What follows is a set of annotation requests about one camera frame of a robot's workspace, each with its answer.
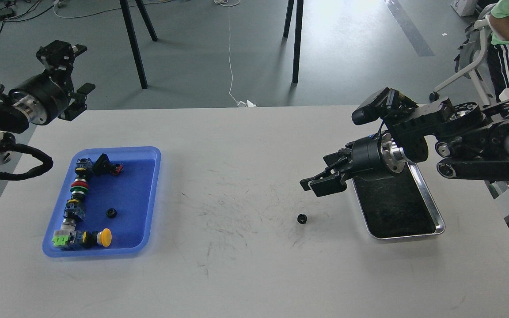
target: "white box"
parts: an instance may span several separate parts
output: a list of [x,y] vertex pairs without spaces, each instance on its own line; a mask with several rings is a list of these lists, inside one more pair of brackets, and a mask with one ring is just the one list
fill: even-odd
[[451,7],[459,16],[472,15],[475,12],[477,0],[453,0]]

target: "metal tray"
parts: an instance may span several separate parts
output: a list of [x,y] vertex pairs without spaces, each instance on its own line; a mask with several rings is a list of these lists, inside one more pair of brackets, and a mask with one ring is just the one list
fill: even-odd
[[[353,179],[355,193],[359,199],[366,229],[376,239],[389,240],[425,237],[438,235],[445,231],[444,220],[433,201],[433,197],[418,166],[415,163],[408,163],[407,168],[402,174],[404,173],[408,175],[400,175],[385,181],[366,183],[365,181]],[[408,187],[407,193],[410,195],[401,194],[406,189],[398,182],[406,183],[405,186]],[[366,187],[370,187],[371,190],[368,193],[362,194],[369,195],[360,197],[357,190],[357,187],[359,187],[358,183],[360,183],[362,192],[365,192],[363,184]],[[418,205],[423,205],[420,211],[416,209]],[[418,226],[414,228],[414,225],[410,225],[415,221],[418,221],[418,223],[423,222],[424,227],[418,230]],[[379,235],[378,228],[382,229],[380,231],[382,235]]]

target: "yellow push button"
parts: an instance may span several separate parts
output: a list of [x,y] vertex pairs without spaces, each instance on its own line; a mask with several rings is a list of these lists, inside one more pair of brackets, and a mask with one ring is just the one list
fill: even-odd
[[108,247],[109,245],[111,245],[111,238],[112,238],[111,230],[109,230],[106,227],[105,229],[103,229],[103,231],[97,234],[97,244],[103,247]]

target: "wheel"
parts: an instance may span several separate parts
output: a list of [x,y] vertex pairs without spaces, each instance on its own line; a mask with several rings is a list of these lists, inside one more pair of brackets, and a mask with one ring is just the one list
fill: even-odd
[[429,101],[434,102],[437,99],[439,99],[439,93],[431,92],[431,94],[429,95]]

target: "white metal frame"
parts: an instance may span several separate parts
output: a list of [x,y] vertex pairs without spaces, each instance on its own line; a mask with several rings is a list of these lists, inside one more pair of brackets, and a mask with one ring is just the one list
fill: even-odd
[[446,79],[441,84],[437,85],[436,88],[433,90],[434,93],[439,92],[441,89],[444,89],[447,87],[447,85],[453,83],[455,80],[461,78],[465,74],[469,74],[471,77],[471,80],[473,84],[475,85],[476,91],[479,93],[480,98],[482,99],[482,102],[486,105],[491,105],[492,103],[495,103],[496,99],[494,94],[492,93],[492,90],[488,87],[488,85],[484,82],[482,79],[482,76],[480,75],[477,67],[482,63],[487,55],[488,50],[488,41],[486,40],[489,36],[490,31],[490,22],[488,20],[488,16],[486,16],[484,19],[477,20],[474,25],[475,29],[478,29],[480,31],[480,52],[478,56],[475,58],[475,60],[470,63],[469,65],[465,66],[463,69],[455,73],[450,78]]

